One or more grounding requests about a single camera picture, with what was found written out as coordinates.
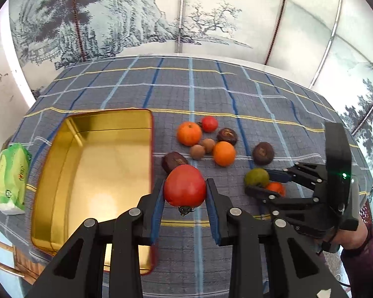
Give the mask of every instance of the person's arm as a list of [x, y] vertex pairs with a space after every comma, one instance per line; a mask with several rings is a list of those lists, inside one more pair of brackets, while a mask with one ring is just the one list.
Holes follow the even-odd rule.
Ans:
[[359, 217], [355, 232], [340, 230], [332, 241], [343, 247], [341, 261], [351, 285], [352, 297], [366, 297], [373, 286], [373, 225]]

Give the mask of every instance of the tomato stem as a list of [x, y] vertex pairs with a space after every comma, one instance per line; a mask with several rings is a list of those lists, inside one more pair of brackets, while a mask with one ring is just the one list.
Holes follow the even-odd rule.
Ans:
[[180, 212], [181, 216], [195, 212], [191, 206], [180, 206], [178, 211]]

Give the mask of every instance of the green fruit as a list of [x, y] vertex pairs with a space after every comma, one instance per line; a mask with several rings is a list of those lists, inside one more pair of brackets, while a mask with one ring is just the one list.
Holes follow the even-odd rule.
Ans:
[[245, 174], [246, 186], [267, 187], [269, 184], [269, 174], [265, 169], [254, 168]]

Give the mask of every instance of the blue gripper pad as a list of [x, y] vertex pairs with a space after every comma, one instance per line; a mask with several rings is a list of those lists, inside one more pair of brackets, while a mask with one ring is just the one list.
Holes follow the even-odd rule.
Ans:
[[291, 182], [291, 176], [284, 171], [274, 170], [274, 169], [265, 169], [269, 174], [269, 180], [279, 183], [288, 183]]
[[212, 237], [217, 245], [220, 244], [220, 230], [218, 224], [218, 214], [216, 210], [216, 206], [214, 204], [213, 194], [211, 189], [206, 181], [206, 209], [207, 215], [209, 217], [210, 222], [210, 230], [212, 232]]
[[165, 181], [161, 183], [159, 194], [156, 199], [155, 208], [152, 214], [151, 244], [155, 243], [157, 238], [159, 237], [161, 217], [163, 215], [163, 209], [164, 209], [164, 195], [163, 195], [164, 182]]

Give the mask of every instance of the maroon sleeve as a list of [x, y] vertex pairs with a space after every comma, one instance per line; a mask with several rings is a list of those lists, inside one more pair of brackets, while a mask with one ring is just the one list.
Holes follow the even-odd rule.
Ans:
[[352, 297], [365, 297], [373, 283], [373, 225], [367, 224], [368, 236], [360, 248], [343, 250], [341, 261], [350, 280]]

